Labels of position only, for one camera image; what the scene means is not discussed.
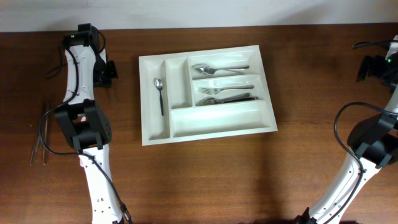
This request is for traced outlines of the small steel teaspoon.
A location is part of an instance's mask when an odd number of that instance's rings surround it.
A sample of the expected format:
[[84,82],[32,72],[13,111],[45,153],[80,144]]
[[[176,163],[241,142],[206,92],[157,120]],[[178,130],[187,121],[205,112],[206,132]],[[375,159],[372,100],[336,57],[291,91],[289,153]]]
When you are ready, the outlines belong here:
[[163,104],[162,90],[163,90],[164,84],[160,78],[156,78],[154,80],[154,85],[155,85],[156,89],[159,91],[160,112],[161,112],[161,115],[163,116],[164,115],[164,104]]

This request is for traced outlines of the steel tablespoon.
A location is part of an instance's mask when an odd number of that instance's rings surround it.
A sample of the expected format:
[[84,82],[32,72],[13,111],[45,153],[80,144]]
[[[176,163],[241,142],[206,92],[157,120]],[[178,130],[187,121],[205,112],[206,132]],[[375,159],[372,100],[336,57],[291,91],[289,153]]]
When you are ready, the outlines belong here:
[[199,67],[197,70],[202,75],[214,75],[218,71],[227,71],[227,72],[240,72],[242,70],[249,69],[250,66],[246,67],[233,67],[233,68],[213,68],[213,67]]
[[242,66],[229,66],[229,67],[214,67],[205,63],[199,63],[192,65],[192,68],[211,68],[215,70],[247,70],[250,68],[249,65],[242,65]]

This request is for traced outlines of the black handled fork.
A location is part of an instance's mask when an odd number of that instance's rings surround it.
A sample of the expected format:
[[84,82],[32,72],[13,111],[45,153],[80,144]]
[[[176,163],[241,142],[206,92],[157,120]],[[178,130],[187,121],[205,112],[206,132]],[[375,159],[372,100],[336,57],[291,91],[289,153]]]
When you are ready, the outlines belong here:
[[257,96],[252,96],[250,93],[243,93],[239,95],[230,96],[227,98],[207,97],[196,103],[196,106],[218,105],[223,103],[234,103],[239,101],[258,100]]

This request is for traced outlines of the steel fork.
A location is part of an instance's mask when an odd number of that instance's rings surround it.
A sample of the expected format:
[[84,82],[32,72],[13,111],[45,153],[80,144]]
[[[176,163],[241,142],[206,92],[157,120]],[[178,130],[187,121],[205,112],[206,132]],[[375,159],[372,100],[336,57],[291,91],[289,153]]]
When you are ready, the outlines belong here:
[[217,95],[222,91],[235,91],[235,90],[252,90],[254,85],[240,85],[240,86],[227,86],[221,88],[199,88],[199,92],[206,95]]

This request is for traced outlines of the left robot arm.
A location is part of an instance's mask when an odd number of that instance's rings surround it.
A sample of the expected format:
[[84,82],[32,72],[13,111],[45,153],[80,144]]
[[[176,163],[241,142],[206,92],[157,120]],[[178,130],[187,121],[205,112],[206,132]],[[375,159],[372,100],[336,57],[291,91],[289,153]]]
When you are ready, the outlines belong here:
[[109,165],[111,126],[95,101],[96,87],[110,88],[118,77],[100,44],[102,35],[91,24],[80,24],[75,34],[63,38],[67,59],[67,92],[55,109],[55,117],[85,171],[93,223],[123,223],[123,213],[114,191]]

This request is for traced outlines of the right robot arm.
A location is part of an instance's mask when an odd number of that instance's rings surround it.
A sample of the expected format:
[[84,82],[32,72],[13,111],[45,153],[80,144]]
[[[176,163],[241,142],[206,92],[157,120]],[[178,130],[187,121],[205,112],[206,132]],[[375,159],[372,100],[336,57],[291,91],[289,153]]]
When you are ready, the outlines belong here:
[[[397,53],[387,57],[365,57],[358,72],[358,80],[373,76],[391,88],[392,97],[382,109],[369,103],[353,102],[344,105],[336,115],[334,133],[347,156],[338,175],[326,194],[312,207],[306,208],[294,223],[339,223],[341,218],[366,182],[383,167],[397,162]],[[378,112],[359,122],[344,144],[338,135],[338,120],[350,106],[365,106]]]

